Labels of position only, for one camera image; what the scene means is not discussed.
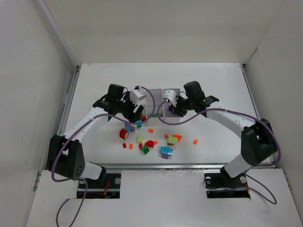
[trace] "cable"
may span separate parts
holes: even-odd
[[[76,220],[76,218],[77,218],[77,216],[78,216],[78,214],[79,214],[79,212],[80,212],[80,209],[81,209],[81,207],[82,207],[82,204],[83,204],[83,202],[84,202],[86,193],[87,193],[87,189],[88,189],[87,181],[86,181],[86,179],[81,179],[81,180],[83,180],[84,183],[85,183],[85,191],[84,191],[84,194],[83,194],[81,203],[80,203],[80,205],[79,205],[79,208],[78,208],[78,210],[77,210],[77,212],[76,212],[76,215],[75,215],[74,219],[72,220],[71,224],[69,225],[69,227],[71,227],[71,226],[74,224],[74,222],[75,222],[75,220]],[[56,225],[57,225],[57,227],[60,227],[59,222],[58,222],[59,213],[60,213],[62,207],[67,203],[68,200],[70,200],[70,199],[67,199],[66,201],[64,201],[64,203],[62,203],[61,207],[58,209],[58,212],[57,212],[57,215],[56,215]]]
[[[245,186],[243,186],[243,187],[236,187],[236,188],[229,188],[229,189],[224,189],[224,190],[217,190],[217,191],[215,191],[215,192],[218,192],[218,193],[222,193],[222,192],[232,192],[232,191],[235,191],[235,190],[237,190],[237,189],[244,189],[244,188],[245,188],[245,189],[249,189],[249,190],[254,191],[256,194],[258,194],[259,196],[261,196],[262,198],[264,198],[265,200],[267,200],[267,201],[270,202],[271,204],[276,205],[276,204],[277,204],[277,200],[276,200],[274,194],[273,194],[273,193],[272,193],[264,184],[262,184],[260,181],[258,181],[258,180],[256,180],[255,178],[249,176],[249,175],[247,174],[247,171],[244,172],[245,175],[246,175],[248,178],[250,178],[251,180],[253,180],[253,181],[257,182],[258,184],[260,184],[263,188],[265,188],[265,189],[269,192],[269,194],[273,197],[274,201],[269,200],[267,197],[265,197],[263,194],[261,194],[260,192],[258,192],[256,189],[251,188],[251,187],[248,187],[247,184],[244,184],[244,183],[242,183],[242,182],[241,182],[241,183],[245,185]],[[202,183],[202,184],[203,184],[203,187],[205,187],[206,189],[209,189],[209,190],[218,189],[218,188],[207,188],[206,186],[204,186],[204,182],[205,182],[205,180],[203,180],[203,183]]]
[[[267,127],[267,125],[265,125],[261,120],[259,120],[258,118],[254,117],[254,116],[251,116],[249,114],[245,114],[245,113],[240,113],[240,112],[236,112],[236,111],[233,111],[233,110],[227,110],[227,109],[222,109],[222,108],[211,108],[211,109],[206,109],[206,110],[202,110],[200,112],[198,112],[197,114],[195,114],[194,116],[186,119],[185,121],[182,121],[182,122],[178,122],[178,123],[169,123],[169,122],[166,122],[164,121],[163,119],[161,119],[159,117],[159,111],[161,109],[161,107],[164,105],[164,103],[166,103],[168,100],[165,99],[158,107],[158,110],[157,110],[157,116],[158,116],[158,119],[163,122],[164,124],[167,124],[167,125],[181,125],[181,124],[185,124],[187,122],[189,122],[190,120],[194,119],[195,117],[198,117],[199,115],[201,114],[204,114],[208,111],[215,111],[215,110],[218,110],[218,111],[225,111],[225,112],[228,112],[228,113],[231,113],[231,114],[237,114],[237,115],[241,115],[241,116],[245,116],[245,117],[248,117],[248,118],[251,118],[253,119],[254,121],[258,122],[259,124],[261,124],[267,131],[268,133],[271,135],[271,137],[274,139],[274,142],[275,142],[275,145],[277,147],[277,151],[278,151],[278,158],[276,159],[276,161],[270,163],[270,164],[267,164],[267,165],[264,165],[264,164],[261,164],[261,165],[258,165],[258,166],[272,166],[276,163],[278,163],[281,159],[281,156],[282,156],[282,152],[281,152],[281,148],[280,148],[280,144],[277,140],[277,138],[275,137],[274,133],[271,131],[271,129],[269,127]]]
[[[184,94],[187,96],[187,94],[186,94],[185,91],[179,91],[179,92],[176,94],[176,101],[178,100],[178,95],[181,94],[181,93],[184,93]]]
[[[132,123],[132,124],[136,124],[136,125],[142,124],[142,123],[145,123],[146,121],[148,121],[148,120],[151,118],[151,116],[153,116],[153,113],[155,112],[155,109],[156,109],[155,98],[154,98],[154,96],[152,95],[151,91],[150,91],[149,89],[143,87],[143,86],[141,86],[141,88],[143,88],[144,90],[146,90],[146,91],[151,95],[151,97],[152,97],[152,102],[153,102],[153,108],[152,108],[151,115],[150,115],[148,118],[146,118],[145,121],[143,121],[143,122],[138,122],[138,123],[135,123],[135,122]],[[57,179],[55,178],[55,176],[54,176],[55,172],[54,172],[54,171],[55,171],[55,169],[56,169],[58,160],[59,160],[61,154],[63,153],[63,151],[65,150],[65,148],[67,147],[67,145],[68,145],[68,144],[70,143],[70,141],[72,140],[72,138],[74,138],[80,131],[82,131],[82,129],[84,129],[84,128],[85,128],[88,124],[90,124],[93,120],[95,120],[95,119],[97,119],[97,118],[99,118],[99,117],[102,117],[102,116],[109,116],[109,117],[112,117],[112,118],[116,118],[117,120],[120,120],[120,121],[122,121],[122,122],[124,122],[124,123],[129,123],[128,121],[125,121],[125,120],[123,120],[123,119],[121,119],[121,118],[119,118],[119,117],[116,117],[116,116],[111,115],[111,114],[108,114],[108,113],[104,113],[104,114],[102,113],[102,114],[96,115],[93,119],[88,120],[88,121],[87,121],[85,124],[83,124],[77,131],[75,131],[75,132],[71,135],[71,137],[69,137],[69,138],[67,139],[67,141],[63,144],[63,146],[61,147],[59,153],[57,154],[57,157],[56,157],[55,161],[53,162],[53,167],[52,167],[52,180],[53,180],[54,182],[64,182],[64,181],[70,180],[69,178],[65,178],[65,179],[61,179],[61,180],[57,180]],[[86,193],[87,193],[87,188],[88,188],[87,181],[86,181],[85,179],[82,179],[82,180],[85,182],[85,191],[84,191],[84,194],[83,194],[83,198],[82,198],[81,204],[80,204],[80,206],[79,206],[79,208],[78,208],[78,210],[77,210],[77,213],[76,213],[76,215],[75,215],[75,217],[74,217],[74,219],[73,219],[73,221],[72,221],[72,223],[71,223],[71,225],[70,225],[69,227],[71,227],[71,226],[73,225],[73,223],[75,222],[75,220],[76,220],[76,218],[77,218],[77,216],[78,216],[78,213],[79,213],[79,211],[80,211],[80,209],[81,209],[81,207],[82,207],[82,204],[83,204],[83,202],[84,202]],[[64,204],[65,204],[68,200],[70,200],[70,199],[67,199],[67,200],[61,205],[61,207],[59,208],[59,210],[58,210],[58,212],[57,212],[57,215],[56,215],[56,224],[57,224],[57,227],[60,227],[59,224],[58,224],[58,216],[59,216],[60,210],[62,209],[62,207],[64,206]]]

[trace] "red cylinder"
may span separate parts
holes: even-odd
[[[120,137],[124,140],[126,140],[128,138],[128,130],[126,129],[121,129],[120,131]]]

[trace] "white panel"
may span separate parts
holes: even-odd
[[[207,199],[201,170],[123,171],[120,199],[85,200],[73,227],[302,227],[281,169],[254,169],[250,175],[275,195],[272,205],[251,192],[251,199]],[[64,198],[75,198],[77,182],[54,183],[44,171],[27,227],[53,227]],[[248,178],[248,185],[272,200]],[[59,216],[69,226],[80,199],[68,201]]]
[[[303,217],[303,1],[287,0],[246,67],[261,117],[268,118],[282,147],[286,170]]]
[[[46,0],[78,63],[246,63],[283,0]]]
[[[31,0],[1,0],[0,31],[0,226],[21,227],[67,68]]]
[[[235,63],[121,63],[82,64],[75,94],[71,104],[66,130],[72,129],[90,110],[97,99],[107,93],[111,83],[133,89],[181,88],[197,80],[207,96],[213,95],[233,110],[255,115],[252,102],[239,64]],[[127,141],[119,137],[124,123],[112,119],[83,146],[86,161],[102,164],[217,164],[228,163],[240,153],[240,139],[221,124],[199,116],[179,125],[153,126],[154,133],[142,127],[130,133]],[[167,145],[164,134],[183,136],[171,159],[160,157],[160,146]],[[137,136],[157,140],[159,144],[144,155],[136,143]],[[122,143],[133,143],[134,149],[123,149]]]

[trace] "purple block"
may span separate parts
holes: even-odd
[[[161,154],[161,157],[162,157],[162,158],[165,158],[165,159],[168,159],[168,158],[169,158],[169,155]]]

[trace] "yellow-green cube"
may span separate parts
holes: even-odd
[[[177,144],[178,143],[178,138],[176,137],[173,137],[173,136],[169,136],[169,141],[168,141],[169,144]]]
[[[137,142],[138,143],[144,143],[144,137],[143,136],[138,136],[137,137]]]

